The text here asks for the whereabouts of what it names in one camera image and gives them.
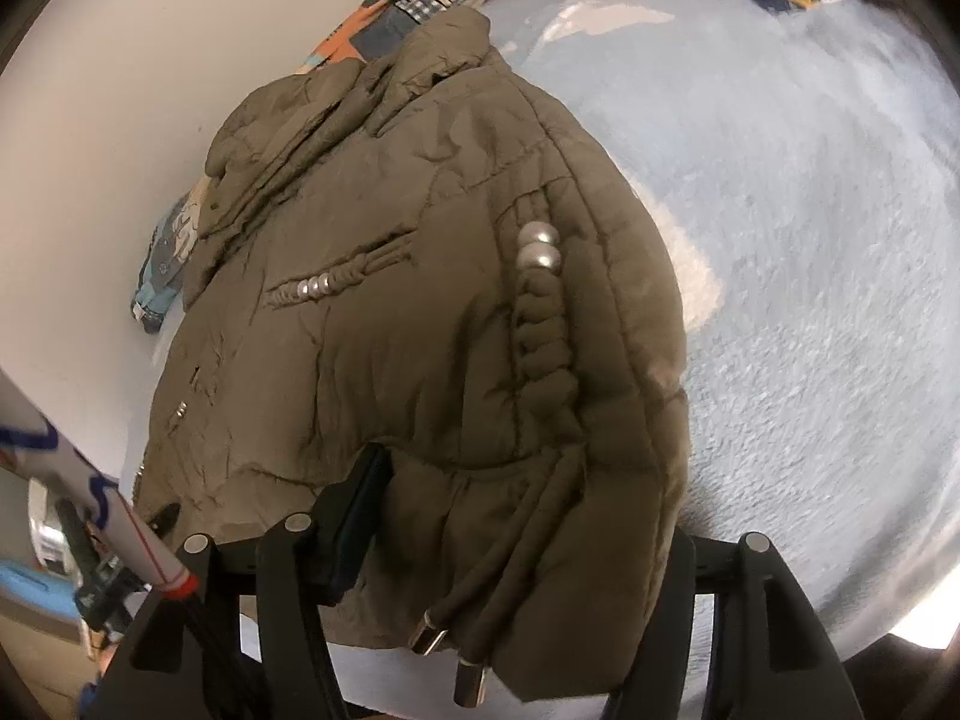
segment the brown jacket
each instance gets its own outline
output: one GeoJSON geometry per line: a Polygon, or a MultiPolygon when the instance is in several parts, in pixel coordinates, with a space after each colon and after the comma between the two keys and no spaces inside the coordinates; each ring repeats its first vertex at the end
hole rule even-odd
{"type": "Polygon", "coordinates": [[[253,92],[206,172],[141,511],[179,500],[176,538],[251,536],[378,440],[395,477],[329,637],[402,646],[429,610],[521,699],[614,688],[688,423],[673,269],[603,148],[462,7],[253,92]],[[534,220],[556,271],[517,266],[534,220]]]}

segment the jacket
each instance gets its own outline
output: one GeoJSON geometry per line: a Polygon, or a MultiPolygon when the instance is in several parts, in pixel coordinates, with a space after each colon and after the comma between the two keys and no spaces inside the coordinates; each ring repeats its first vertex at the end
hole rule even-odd
{"type": "Polygon", "coordinates": [[[642,203],[455,8],[217,134],[137,505],[258,535],[370,440],[394,478],[334,642],[448,630],[520,699],[622,682],[685,487],[685,334],[642,203]]]}

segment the metal cord end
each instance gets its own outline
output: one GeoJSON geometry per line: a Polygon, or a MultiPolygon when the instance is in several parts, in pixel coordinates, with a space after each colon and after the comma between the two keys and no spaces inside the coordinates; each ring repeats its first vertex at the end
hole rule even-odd
{"type": "Polygon", "coordinates": [[[457,680],[453,683],[453,703],[464,709],[476,709],[487,694],[487,666],[460,659],[457,680]]]}
{"type": "Polygon", "coordinates": [[[417,655],[429,655],[437,649],[437,645],[443,641],[445,636],[446,630],[434,628],[433,623],[430,622],[429,613],[425,611],[424,617],[421,618],[419,623],[416,623],[416,630],[410,637],[409,646],[417,655]]]}

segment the metal screw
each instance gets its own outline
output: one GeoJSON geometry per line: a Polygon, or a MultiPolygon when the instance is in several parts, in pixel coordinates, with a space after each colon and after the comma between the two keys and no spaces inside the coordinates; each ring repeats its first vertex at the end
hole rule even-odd
{"type": "Polygon", "coordinates": [[[766,552],[770,549],[770,539],[763,533],[747,533],[745,541],[754,552],[766,552]]]}
{"type": "Polygon", "coordinates": [[[200,552],[206,549],[209,543],[210,539],[204,536],[203,533],[194,533],[193,536],[189,536],[186,541],[184,541],[184,550],[191,555],[199,555],[200,552]]]}
{"type": "Polygon", "coordinates": [[[297,512],[287,517],[286,522],[283,523],[283,527],[290,531],[290,533],[302,533],[309,528],[312,523],[313,520],[310,519],[309,514],[297,512]]]}

